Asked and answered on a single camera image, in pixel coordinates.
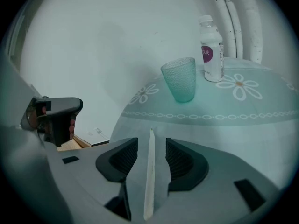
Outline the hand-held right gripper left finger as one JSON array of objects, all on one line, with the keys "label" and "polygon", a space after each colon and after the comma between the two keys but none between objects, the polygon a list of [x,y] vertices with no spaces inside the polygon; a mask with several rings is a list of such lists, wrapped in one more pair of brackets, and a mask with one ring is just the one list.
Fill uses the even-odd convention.
[{"label": "hand-held right gripper left finger", "polygon": [[137,159],[137,138],[62,152],[49,142],[44,147],[72,224],[132,222],[126,178]]}]

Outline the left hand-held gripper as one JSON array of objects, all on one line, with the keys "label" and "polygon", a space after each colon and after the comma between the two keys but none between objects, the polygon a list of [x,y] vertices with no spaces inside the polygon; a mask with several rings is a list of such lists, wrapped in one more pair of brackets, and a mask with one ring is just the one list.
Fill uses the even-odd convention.
[{"label": "left hand-held gripper", "polygon": [[[49,123],[51,134],[47,135],[29,126],[26,118],[28,108],[36,109],[38,121],[42,125],[44,122]],[[70,120],[75,119],[83,108],[83,101],[79,98],[49,98],[47,96],[34,96],[21,119],[21,127],[24,130],[37,131],[41,139],[45,142],[53,143],[56,147],[62,146],[68,142],[68,128]]]}]

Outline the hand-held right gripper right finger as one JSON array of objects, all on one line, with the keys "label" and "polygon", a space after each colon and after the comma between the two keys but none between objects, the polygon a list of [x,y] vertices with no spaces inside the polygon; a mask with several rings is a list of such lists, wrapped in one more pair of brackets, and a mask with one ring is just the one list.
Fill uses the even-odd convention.
[{"label": "hand-held right gripper right finger", "polygon": [[166,224],[231,224],[279,194],[265,175],[221,150],[167,138],[166,160],[171,176]]}]

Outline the person's left hand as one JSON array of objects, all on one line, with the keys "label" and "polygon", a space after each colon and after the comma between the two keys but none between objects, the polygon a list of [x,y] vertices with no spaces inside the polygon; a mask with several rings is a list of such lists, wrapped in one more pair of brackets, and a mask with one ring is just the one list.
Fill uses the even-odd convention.
[{"label": "person's left hand", "polygon": [[[33,128],[34,130],[38,130],[40,132],[43,132],[44,134],[50,135],[51,134],[51,127],[49,123],[44,122],[42,125],[38,121],[36,109],[33,107],[30,107],[26,111],[26,118],[29,123],[29,126]],[[73,139],[74,136],[74,129],[75,129],[75,120],[70,120],[70,126],[68,128],[68,139],[67,141],[70,141]]]}]

